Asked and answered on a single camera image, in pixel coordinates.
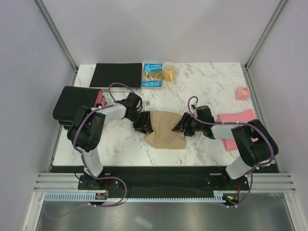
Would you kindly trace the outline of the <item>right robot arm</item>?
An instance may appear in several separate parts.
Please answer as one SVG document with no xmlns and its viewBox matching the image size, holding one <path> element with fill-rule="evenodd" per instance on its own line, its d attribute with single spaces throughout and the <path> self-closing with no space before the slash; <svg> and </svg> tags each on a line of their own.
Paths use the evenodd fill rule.
<svg viewBox="0 0 308 231">
<path fill-rule="evenodd" d="M 279 148 L 258 119 L 248 122 L 215 122 L 207 105 L 195 107 L 194 112 L 184 113 L 180 122 L 172 129 L 183 132 L 185 136 L 194 136 L 202 132 L 210 139 L 235 141 L 239 157 L 229 164 L 220 177 L 221 186 L 232 189 L 238 178 L 248 175 L 254 169 L 269 164 L 279 152 Z"/>
</svg>

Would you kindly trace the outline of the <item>beige t shirt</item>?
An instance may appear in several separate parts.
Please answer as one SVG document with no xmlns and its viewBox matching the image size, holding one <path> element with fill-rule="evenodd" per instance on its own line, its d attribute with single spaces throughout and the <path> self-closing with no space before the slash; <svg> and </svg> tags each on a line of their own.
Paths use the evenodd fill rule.
<svg viewBox="0 0 308 231">
<path fill-rule="evenodd" d="M 182 116 L 173 112 L 151 111 L 151 126 L 153 132 L 148 132 L 144 139 L 156 149 L 182 150 L 186 148 L 186 138 L 183 132 L 172 131 L 181 121 Z"/>
</svg>

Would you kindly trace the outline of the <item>black pink drawer unit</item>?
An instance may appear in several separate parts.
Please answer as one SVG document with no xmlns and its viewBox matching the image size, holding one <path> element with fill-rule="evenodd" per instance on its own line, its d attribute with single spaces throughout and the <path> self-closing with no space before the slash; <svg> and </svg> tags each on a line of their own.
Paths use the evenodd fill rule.
<svg viewBox="0 0 308 231">
<path fill-rule="evenodd" d="M 52 116 L 60 125 L 70 126 L 81 106 L 94 108 L 106 106 L 101 89 L 65 86 L 53 110 Z"/>
</svg>

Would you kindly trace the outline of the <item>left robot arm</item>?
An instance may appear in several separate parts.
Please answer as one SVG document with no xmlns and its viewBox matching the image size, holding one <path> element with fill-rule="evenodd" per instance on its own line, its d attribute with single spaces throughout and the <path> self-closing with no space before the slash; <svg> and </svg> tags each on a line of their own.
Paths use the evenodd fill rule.
<svg viewBox="0 0 308 231">
<path fill-rule="evenodd" d="M 105 176 L 101 174 L 103 165 L 100 161 L 97 146 L 101 140 L 105 124 L 118 119 L 128 119 L 135 131 L 150 134 L 153 132 L 149 111 L 143 111 L 142 99 L 135 93 L 115 101 L 107 106 L 78 109 L 68 129 L 67 138 L 73 148 L 81 154 L 84 171 L 90 175 L 89 184 L 95 189 L 105 185 Z"/>
</svg>

